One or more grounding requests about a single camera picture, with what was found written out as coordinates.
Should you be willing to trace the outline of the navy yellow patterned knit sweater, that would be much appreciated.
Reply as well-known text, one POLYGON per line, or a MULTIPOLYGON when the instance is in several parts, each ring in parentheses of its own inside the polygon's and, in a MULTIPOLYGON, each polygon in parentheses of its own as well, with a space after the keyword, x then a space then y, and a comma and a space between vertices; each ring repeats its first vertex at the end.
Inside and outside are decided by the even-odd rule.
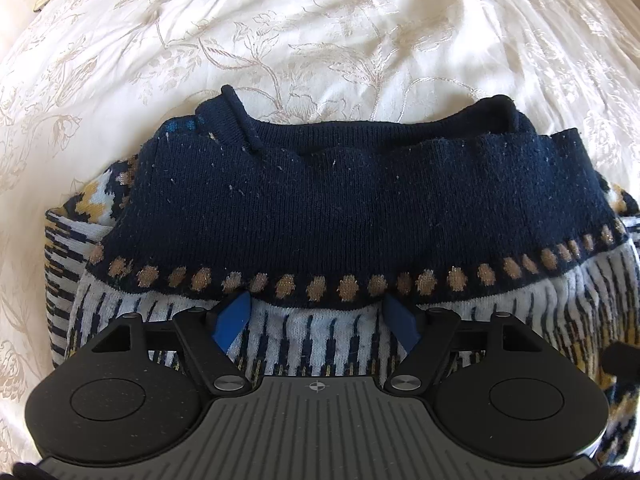
POLYGON ((639 393, 601 351, 639 340, 639 207, 578 131, 537 133, 507 96, 437 122, 275 125, 230 87, 165 122, 46 214, 52 360, 119 315, 165 321, 245 289, 229 356, 266 375, 390 377, 396 294, 483 321, 515 314, 604 390, 599 460, 626 460, 639 393))

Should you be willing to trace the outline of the cream floral bedspread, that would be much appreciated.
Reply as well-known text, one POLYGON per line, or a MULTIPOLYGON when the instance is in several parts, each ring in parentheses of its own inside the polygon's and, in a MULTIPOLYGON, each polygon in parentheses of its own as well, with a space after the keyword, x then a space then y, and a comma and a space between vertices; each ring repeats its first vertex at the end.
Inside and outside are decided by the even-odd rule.
POLYGON ((446 116, 510 96, 639 191, 638 0, 1 0, 1 463, 50 372, 43 216, 231 84, 268 122, 446 116))

